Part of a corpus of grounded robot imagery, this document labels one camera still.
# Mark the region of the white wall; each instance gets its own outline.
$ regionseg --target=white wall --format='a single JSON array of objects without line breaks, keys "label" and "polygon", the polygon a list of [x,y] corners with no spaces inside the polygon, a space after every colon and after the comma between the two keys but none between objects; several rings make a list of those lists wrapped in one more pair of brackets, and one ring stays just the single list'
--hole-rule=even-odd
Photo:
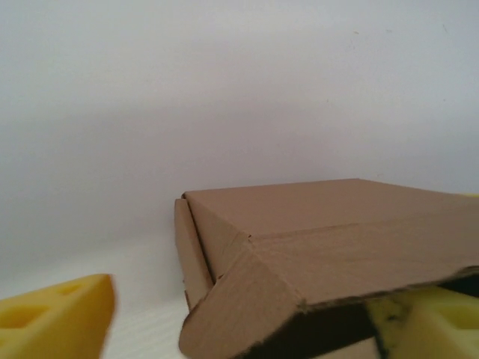
[{"label": "white wall", "polygon": [[478,16],[446,0],[2,1],[0,280],[151,236],[177,271],[186,189],[479,191]]}]

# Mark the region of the brown cardboard box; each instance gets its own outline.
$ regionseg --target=brown cardboard box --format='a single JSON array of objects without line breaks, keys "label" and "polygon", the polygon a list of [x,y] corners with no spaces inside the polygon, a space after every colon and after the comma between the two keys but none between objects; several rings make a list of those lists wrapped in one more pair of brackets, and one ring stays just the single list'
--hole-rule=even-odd
[{"label": "brown cardboard box", "polygon": [[373,336],[365,298],[479,272],[478,198],[360,179],[186,192],[175,226],[194,359],[312,358]]}]

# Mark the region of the white surface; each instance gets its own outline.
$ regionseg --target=white surface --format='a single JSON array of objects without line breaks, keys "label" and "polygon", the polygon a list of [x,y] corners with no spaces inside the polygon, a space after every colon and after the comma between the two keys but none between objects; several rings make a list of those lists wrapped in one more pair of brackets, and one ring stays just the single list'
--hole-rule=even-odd
[{"label": "white surface", "polygon": [[180,303],[186,189],[479,191],[478,16],[466,0],[3,1],[1,293],[101,269],[118,328]]}]

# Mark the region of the corrugated cardboard edge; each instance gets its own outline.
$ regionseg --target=corrugated cardboard edge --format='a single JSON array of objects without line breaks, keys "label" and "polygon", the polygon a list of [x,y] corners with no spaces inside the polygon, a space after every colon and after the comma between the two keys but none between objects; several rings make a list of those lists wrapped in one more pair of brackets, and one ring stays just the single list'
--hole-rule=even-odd
[{"label": "corrugated cardboard edge", "polygon": [[184,199],[175,201],[174,226],[178,257],[186,288],[186,302],[191,310],[213,288],[213,282],[188,202]]},{"label": "corrugated cardboard edge", "polygon": [[[264,307],[271,298],[274,305]],[[186,318],[180,350],[194,359],[232,358],[275,332],[302,305],[301,298],[245,245]]]}]

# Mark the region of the box flap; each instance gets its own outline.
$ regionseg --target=box flap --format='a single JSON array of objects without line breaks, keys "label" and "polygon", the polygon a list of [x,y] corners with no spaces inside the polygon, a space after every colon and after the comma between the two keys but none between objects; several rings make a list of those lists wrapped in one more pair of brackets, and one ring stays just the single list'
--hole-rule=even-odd
[{"label": "box flap", "polygon": [[249,236],[389,221],[477,203],[477,198],[343,179],[185,193],[214,279]]},{"label": "box flap", "polygon": [[175,240],[183,270],[186,301],[192,309],[213,287],[186,200],[174,204]]}]

